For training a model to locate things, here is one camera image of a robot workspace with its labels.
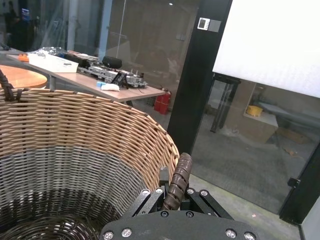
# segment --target black pillar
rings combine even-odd
[[[191,153],[213,85],[213,66],[232,0],[202,0],[186,54],[168,133],[180,153]],[[218,32],[197,29],[200,18],[221,21]]]

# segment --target yellow object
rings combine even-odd
[[[260,117],[262,110],[261,107],[249,105],[246,109],[246,113],[254,117]]]

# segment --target electronic equipment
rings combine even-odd
[[[119,69],[122,67],[122,61],[112,56],[104,56],[102,63],[111,69]]]

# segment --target brown wrapped handle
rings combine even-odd
[[[178,210],[189,184],[192,168],[192,158],[187,153],[182,153],[176,165],[167,195],[165,196],[162,210]]]

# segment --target round wooden table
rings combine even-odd
[[[14,88],[43,88],[47,78],[37,72],[14,66],[0,65],[0,69]]]

